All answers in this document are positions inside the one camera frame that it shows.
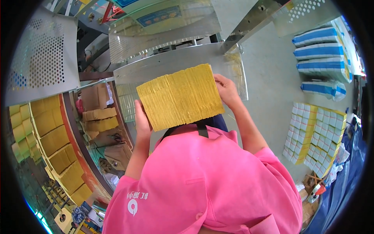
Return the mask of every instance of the pink shirt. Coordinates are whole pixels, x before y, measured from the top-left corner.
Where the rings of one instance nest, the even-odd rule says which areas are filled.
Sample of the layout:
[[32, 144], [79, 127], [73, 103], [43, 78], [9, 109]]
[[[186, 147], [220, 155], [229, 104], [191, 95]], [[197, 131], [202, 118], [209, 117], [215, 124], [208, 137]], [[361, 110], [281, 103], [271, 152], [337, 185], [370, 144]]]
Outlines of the pink shirt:
[[228, 233], [299, 233], [301, 198], [273, 152], [264, 148], [253, 155], [238, 146], [236, 131], [207, 130], [209, 138], [197, 131], [164, 138], [140, 180], [123, 176], [103, 233], [196, 234], [201, 226]]

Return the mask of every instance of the white paper bundle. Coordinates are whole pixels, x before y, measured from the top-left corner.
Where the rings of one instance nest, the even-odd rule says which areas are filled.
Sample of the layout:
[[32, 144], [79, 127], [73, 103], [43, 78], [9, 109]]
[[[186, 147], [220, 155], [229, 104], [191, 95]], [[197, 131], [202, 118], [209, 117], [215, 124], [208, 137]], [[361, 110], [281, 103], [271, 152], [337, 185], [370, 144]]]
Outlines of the white paper bundle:
[[294, 51], [297, 60], [315, 58], [344, 58], [344, 48], [340, 43], [324, 43], [297, 48]]
[[339, 42], [338, 32], [334, 27], [315, 29], [292, 39], [296, 47], [328, 42]]
[[332, 99], [333, 101], [342, 100], [346, 96], [346, 93], [347, 93], [345, 85], [339, 81], [302, 82], [301, 89], [305, 93], [323, 95], [327, 99]]
[[344, 58], [316, 58], [299, 61], [296, 67], [299, 72], [306, 75], [323, 76], [343, 83], [352, 82], [352, 74]]

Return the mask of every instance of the perforated metal panel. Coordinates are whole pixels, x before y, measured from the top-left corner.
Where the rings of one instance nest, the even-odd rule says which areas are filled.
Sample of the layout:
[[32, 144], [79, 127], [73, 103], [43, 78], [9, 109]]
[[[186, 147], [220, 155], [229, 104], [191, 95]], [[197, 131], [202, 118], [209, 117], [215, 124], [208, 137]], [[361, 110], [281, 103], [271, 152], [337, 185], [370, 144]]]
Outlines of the perforated metal panel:
[[164, 46], [205, 38], [220, 31], [221, 26], [214, 12], [187, 26], [154, 35], [124, 36], [110, 33], [110, 60], [112, 63], [121, 63]]
[[41, 7], [28, 22], [8, 75], [7, 106], [80, 87], [73, 17]]
[[282, 12], [273, 15], [280, 37], [309, 31], [341, 15], [331, 0], [298, 0], [289, 12]]

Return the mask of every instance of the blue sign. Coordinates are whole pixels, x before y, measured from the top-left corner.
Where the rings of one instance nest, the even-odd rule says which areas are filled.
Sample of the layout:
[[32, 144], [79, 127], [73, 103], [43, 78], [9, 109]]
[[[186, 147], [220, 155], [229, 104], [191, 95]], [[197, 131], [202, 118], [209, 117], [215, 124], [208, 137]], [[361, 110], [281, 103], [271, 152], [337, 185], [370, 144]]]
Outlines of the blue sign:
[[165, 8], [165, 9], [153, 12], [151, 14], [142, 16], [138, 18], [137, 21], [144, 27], [147, 27], [149, 25], [159, 23], [167, 19], [181, 17], [181, 16], [182, 14], [181, 14], [181, 10], [179, 6], [172, 6], [172, 7]]

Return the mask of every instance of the person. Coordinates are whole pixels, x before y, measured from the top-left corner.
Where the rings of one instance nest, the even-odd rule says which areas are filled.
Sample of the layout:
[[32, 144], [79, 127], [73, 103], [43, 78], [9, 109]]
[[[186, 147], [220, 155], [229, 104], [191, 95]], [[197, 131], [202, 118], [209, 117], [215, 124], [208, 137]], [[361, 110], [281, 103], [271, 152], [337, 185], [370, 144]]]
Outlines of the person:
[[234, 113], [243, 148], [236, 131], [203, 120], [167, 130], [148, 156], [152, 126], [135, 101], [136, 144], [108, 205], [103, 233], [299, 233], [301, 198], [289, 172], [235, 84], [218, 74], [214, 79]]

